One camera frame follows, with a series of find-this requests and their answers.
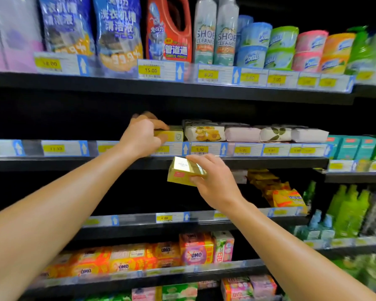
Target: forearm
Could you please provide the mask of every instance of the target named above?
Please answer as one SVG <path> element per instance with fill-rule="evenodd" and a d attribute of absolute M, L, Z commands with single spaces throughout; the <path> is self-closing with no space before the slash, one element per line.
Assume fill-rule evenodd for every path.
<path fill-rule="evenodd" d="M 293 301 L 372 301 L 376 294 L 320 253 L 240 201 L 228 217 Z"/>
<path fill-rule="evenodd" d="M 0 212 L 0 300 L 15 300 L 135 160 L 121 144 Z"/>

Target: person's left hand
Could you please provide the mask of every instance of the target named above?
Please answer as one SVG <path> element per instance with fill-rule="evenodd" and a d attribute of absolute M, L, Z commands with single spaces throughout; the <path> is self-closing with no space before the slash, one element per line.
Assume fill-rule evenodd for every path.
<path fill-rule="evenodd" d="M 151 112 L 134 114 L 119 145 L 128 148 L 136 157 L 146 157 L 154 153 L 167 140 L 167 135 L 154 136 L 154 129 L 169 130 L 169 126 L 158 120 Z"/>

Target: person's right hand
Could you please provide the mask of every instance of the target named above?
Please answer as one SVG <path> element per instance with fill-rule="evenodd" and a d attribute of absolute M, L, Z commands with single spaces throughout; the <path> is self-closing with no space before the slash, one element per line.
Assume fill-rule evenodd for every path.
<path fill-rule="evenodd" d="M 246 200 L 235 182 L 229 167 L 220 157 L 212 154 L 188 155 L 189 161 L 197 163 L 207 172 L 205 178 L 195 176 L 191 181 L 198 187 L 199 193 L 214 209 L 228 215 L 231 208 Z"/>

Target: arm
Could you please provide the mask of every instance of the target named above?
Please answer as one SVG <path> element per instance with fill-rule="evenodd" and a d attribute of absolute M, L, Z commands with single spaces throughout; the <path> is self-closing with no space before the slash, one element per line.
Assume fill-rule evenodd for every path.
<path fill-rule="evenodd" d="M 113 148 L 0 212 L 1 301 L 18 299 L 120 174 L 165 142 L 165 135 L 154 137 L 155 128 L 168 130 L 151 113 L 135 116 Z"/>
<path fill-rule="evenodd" d="M 192 177 L 201 196 L 242 232 L 293 301 L 373 301 L 376 294 L 247 202 L 219 157 L 190 155 L 208 173 Z"/>

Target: hand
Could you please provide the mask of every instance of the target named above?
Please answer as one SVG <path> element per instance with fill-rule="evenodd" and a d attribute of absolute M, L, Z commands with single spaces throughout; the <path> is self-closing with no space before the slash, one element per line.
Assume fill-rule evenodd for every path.
<path fill-rule="evenodd" d="M 191 177 L 201 196 L 214 209 L 228 215 L 240 202 L 246 202 L 235 182 L 230 168 L 220 157 L 212 154 L 188 155 L 189 161 L 197 163 L 207 172 L 205 178 Z"/>
<path fill-rule="evenodd" d="M 167 140 L 167 135 L 154 136 L 154 129 L 169 130 L 169 126 L 158 120 L 151 112 L 134 114 L 119 145 L 128 148 L 136 159 L 154 153 Z"/>

